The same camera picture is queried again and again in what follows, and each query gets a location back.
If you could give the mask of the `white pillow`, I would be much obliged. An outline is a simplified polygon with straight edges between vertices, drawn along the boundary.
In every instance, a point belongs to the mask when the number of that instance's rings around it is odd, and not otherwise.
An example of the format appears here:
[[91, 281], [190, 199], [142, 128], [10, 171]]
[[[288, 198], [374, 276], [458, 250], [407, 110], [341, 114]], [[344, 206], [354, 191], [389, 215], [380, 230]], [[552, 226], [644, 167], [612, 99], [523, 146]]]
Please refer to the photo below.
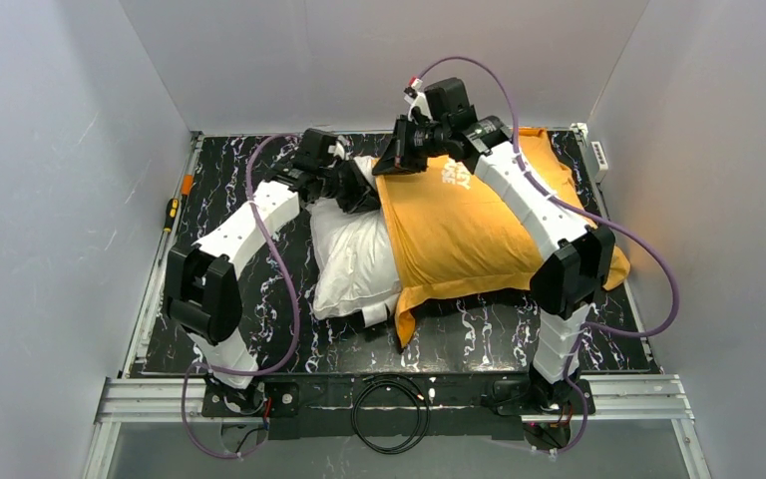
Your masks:
[[402, 285], [382, 210], [348, 214], [334, 199], [320, 199], [308, 211], [319, 268], [314, 317], [358, 313], [366, 327], [387, 321]]

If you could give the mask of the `orange printed pillowcase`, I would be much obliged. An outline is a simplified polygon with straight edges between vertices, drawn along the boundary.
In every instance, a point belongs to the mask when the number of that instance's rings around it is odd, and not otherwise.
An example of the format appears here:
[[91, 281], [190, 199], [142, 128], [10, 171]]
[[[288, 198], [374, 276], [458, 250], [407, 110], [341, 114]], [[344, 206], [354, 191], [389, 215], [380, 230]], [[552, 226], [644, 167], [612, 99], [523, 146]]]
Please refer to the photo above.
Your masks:
[[375, 183], [402, 286], [395, 312], [401, 346], [415, 333], [414, 308], [430, 299], [528, 289], [543, 262], [536, 243], [460, 163], [431, 158], [423, 173]]

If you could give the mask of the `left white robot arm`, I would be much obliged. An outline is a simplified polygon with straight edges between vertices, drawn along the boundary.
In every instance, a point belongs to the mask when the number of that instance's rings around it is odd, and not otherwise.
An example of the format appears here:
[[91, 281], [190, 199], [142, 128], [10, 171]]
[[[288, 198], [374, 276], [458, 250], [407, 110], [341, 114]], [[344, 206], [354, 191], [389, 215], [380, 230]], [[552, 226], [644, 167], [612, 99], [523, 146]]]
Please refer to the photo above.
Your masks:
[[296, 149], [261, 182], [245, 181], [246, 201], [226, 221], [168, 252], [162, 314], [194, 342], [202, 368], [218, 382], [244, 390], [263, 373], [238, 329], [243, 313], [240, 276], [260, 249], [270, 250], [290, 298], [297, 300], [274, 234], [320, 199], [335, 200], [349, 214], [379, 208], [377, 193], [349, 158], [345, 143], [340, 135], [306, 130]]

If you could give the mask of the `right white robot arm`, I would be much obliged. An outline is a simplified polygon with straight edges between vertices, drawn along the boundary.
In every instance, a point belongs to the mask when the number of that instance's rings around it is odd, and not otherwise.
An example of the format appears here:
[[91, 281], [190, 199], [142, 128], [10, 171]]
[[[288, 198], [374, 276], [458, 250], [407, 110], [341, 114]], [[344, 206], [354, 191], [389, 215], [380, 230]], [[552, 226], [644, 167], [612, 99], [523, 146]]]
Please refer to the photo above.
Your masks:
[[404, 91], [406, 114], [374, 166], [402, 293], [402, 343], [429, 299], [528, 291], [541, 329], [531, 372], [547, 384], [577, 369], [575, 342], [607, 282], [614, 236], [560, 202], [520, 133], [479, 117], [456, 77]]

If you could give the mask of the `white power strip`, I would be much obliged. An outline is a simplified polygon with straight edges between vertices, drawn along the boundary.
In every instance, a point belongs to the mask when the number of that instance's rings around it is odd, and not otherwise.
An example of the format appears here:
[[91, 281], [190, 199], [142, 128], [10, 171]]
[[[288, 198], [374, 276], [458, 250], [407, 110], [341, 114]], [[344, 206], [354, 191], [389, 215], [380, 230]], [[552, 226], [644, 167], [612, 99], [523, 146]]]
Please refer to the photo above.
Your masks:
[[609, 172], [609, 163], [600, 141], [590, 141], [588, 145], [589, 173], [596, 184], [600, 184]]

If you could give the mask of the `yellow handled screwdriver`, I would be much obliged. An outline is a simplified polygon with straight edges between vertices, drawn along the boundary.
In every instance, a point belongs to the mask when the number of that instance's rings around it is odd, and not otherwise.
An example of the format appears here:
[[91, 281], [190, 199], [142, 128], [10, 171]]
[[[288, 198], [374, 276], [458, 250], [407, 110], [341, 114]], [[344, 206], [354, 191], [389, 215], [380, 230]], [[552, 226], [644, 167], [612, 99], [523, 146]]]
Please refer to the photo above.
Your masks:
[[169, 199], [169, 201], [167, 202], [164, 227], [163, 227], [164, 233], [170, 233], [173, 230], [175, 223], [177, 221], [177, 218], [180, 215], [182, 209], [184, 208], [189, 198], [190, 191], [192, 189], [192, 184], [193, 184], [193, 175], [192, 174], [184, 175], [179, 193], [175, 197]]

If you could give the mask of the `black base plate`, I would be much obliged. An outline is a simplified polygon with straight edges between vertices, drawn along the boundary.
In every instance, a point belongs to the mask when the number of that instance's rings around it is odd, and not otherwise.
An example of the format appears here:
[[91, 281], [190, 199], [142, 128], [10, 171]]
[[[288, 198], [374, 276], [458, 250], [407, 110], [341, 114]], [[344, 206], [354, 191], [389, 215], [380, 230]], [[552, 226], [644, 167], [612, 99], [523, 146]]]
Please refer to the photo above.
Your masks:
[[585, 380], [563, 402], [544, 402], [529, 384], [524, 373], [276, 374], [236, 391], [210, 379], [200, 414], [259, 423], [274, 440], [488, 436], [557, 446], [569, 441], [573, 421], [594, 414]]

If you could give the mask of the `aluminium frame rail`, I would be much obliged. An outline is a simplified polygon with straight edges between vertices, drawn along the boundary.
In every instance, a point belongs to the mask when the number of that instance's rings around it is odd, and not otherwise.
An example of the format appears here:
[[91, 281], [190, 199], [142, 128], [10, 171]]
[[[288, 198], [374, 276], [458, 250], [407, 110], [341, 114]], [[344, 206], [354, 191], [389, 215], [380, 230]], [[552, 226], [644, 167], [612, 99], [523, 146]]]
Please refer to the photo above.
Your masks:
[[[591, 420], [669, 420], [691, 478], [711, 476], [694, 427], [694, 414], [676, 374], [608, 374], [586, 378], [593, 400]], [[104, 385], [83, 478], [106, 478], [124, 423], [177, 423], [184, 410], [193, 423], [204, 422], [200, 408], [205, 386], [182, 393], [180, 378], [109, 379]]]

